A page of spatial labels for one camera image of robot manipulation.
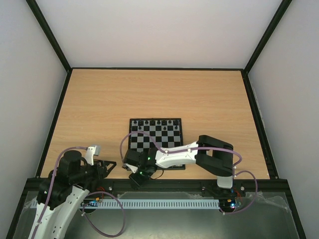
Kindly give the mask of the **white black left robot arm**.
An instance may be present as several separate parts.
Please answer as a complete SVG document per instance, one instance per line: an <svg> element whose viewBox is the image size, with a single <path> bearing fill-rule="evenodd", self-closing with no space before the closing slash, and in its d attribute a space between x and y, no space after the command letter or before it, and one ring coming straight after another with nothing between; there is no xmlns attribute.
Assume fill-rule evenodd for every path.
<svg viewBox="0 0 319 239"><path fill-rule="evenodd" d="M96 146L70 147L62 151L54 169L39 186L31 239L62 239L81 203L117 165L96 160Z"/></svg>

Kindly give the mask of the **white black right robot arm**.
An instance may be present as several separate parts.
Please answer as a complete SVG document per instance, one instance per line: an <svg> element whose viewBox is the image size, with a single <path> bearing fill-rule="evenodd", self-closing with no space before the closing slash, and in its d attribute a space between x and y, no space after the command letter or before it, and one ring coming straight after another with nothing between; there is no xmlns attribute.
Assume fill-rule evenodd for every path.
<svg viewBox="0 0 319 239"><path fill-rule="evenodd" d="M147 152L129 149L123 158L123 164L132 172L130 180L134 187L140 187L160 168L196 164L215 175L218 191L228 195L235 189L233 155L241 158L233 149L233 145L227 142L201 135L198 141L183 146L155 146Z"/></svg>

